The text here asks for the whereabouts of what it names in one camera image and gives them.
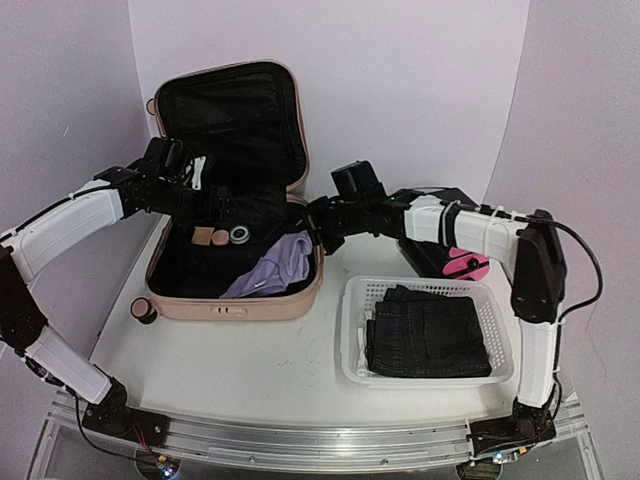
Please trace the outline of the dark garment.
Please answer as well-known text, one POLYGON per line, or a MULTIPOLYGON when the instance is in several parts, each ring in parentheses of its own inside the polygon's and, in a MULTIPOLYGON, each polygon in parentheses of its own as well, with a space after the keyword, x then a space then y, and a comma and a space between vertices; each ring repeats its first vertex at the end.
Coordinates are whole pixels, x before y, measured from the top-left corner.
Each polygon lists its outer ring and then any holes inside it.
POLYGON ((391 378, 478 378, 492 372, 473 300, 397 285, 367 325, 369 369, 391 378))

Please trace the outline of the white printed t-shirt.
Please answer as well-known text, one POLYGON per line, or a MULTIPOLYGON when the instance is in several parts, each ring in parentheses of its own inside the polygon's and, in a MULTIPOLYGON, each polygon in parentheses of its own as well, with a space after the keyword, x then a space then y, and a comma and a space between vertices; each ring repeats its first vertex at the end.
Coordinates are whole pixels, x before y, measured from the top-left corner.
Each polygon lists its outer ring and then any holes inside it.
POLYGON ((367 325, 369 321, 374 319, 374 311, 365 309, 359 320, 356 320, 352 326, 353 338, 355 346, 353 348, 354 362, 352 371, 357 377, 372 378, 374 373, 369 369, 366 356, 367 347, 367 325))

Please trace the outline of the pink hard-shell suitcase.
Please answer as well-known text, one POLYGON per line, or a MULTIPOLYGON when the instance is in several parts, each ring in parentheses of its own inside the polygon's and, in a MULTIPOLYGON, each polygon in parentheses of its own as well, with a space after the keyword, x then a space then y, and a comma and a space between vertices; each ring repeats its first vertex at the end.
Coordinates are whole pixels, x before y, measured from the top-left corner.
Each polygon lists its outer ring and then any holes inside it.
POLYGON ((309 250, 309 272, 283 291, 245 298, 224 296, 284 235, 306 229, 307 156, 297 84, 274 61, 212 68, 169 80, 152 105, 161 136, 182 141, 206 160, 202 190, 227 212, 209 222, 214 232, 242 225, 248 239, 225 246, 196 244, 203 224, 172 217, 146 270, 156 311, 189 321, 287 321, 306 314, 322 283, 324 253, 309 250))

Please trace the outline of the white perforated plastic basket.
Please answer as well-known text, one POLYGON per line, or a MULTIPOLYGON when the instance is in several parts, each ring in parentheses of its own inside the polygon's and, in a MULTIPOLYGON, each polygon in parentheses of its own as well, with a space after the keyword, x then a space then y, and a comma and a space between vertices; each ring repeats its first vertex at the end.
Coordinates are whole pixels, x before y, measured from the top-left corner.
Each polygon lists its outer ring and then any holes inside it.
POLYGON ((473 281, 350 279, 340 354, 345 376, 371 388, 476 387, 514 370, 493 292, 473 281))

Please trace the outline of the pink round compact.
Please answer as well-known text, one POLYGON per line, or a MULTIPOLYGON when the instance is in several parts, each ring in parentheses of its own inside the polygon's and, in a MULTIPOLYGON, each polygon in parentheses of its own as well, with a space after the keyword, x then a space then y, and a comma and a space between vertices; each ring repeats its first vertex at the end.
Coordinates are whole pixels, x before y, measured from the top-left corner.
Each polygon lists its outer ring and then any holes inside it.
POLYGON ((227 230, 215 230, 211 235, 211 243, 214 246, 226 246, 230 243, 230 234, 227 230))

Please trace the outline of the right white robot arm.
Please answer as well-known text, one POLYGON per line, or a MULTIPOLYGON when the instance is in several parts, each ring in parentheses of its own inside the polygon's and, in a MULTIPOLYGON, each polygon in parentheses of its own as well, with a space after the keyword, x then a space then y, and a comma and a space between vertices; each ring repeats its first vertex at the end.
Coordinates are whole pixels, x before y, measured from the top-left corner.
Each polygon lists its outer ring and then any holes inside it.
POLYGON ((325 254, 333 254, 348 236, 370 233, 458 248, 501 264, 519 321, 519 385, 511 414, 472 423, 471 437, 495 448, 553 438, 550 409, 561 397, 557 371, 567 266, 551 215, 474 206, 417 189, 389 194, 367 161, 337 169, 332 178, 337 195, 312 201, 305 213, 312 238, 325 254))

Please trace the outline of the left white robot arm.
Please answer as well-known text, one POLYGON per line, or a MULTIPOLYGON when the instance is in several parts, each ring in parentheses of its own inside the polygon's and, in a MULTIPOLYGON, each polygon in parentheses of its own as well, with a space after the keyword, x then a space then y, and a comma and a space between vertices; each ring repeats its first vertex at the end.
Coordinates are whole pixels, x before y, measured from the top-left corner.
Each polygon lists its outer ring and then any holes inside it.
POLYGON ((68 293, 98 297, 74 280, 56 287, 50 268, 99 232, 137 213, 180 220, 214 220, 223 202, 209 180, 210 153, 196 153, 178 139, 155 137, 132 164, 112 166, 1 236, 1 338, 45 382, 87 402, 96 421, 114 437, 133 428, 137 413, 126 387, 94 365, 56 326, 54 305, 68 293))

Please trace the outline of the tan square compact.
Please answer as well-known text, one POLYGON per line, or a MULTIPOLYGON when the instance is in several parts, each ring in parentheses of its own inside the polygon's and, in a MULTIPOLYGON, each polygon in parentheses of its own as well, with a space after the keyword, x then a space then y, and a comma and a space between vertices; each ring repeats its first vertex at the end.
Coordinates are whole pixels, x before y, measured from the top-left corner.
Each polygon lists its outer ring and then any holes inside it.
POLYGON ((193 245, 208 246, 212 242, 214 227, 195 227, 191 238, 193 245))

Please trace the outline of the purple garment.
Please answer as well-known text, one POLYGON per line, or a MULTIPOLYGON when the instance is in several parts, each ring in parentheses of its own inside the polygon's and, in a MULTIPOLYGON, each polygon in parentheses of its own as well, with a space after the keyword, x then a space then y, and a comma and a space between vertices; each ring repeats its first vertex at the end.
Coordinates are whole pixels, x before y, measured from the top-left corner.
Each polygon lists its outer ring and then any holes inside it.
POLYGON ((312 252, 312 240, 306 231, 283 235, 220 299, 266 297, 285 292, 290 285, 307 279, 312 252))

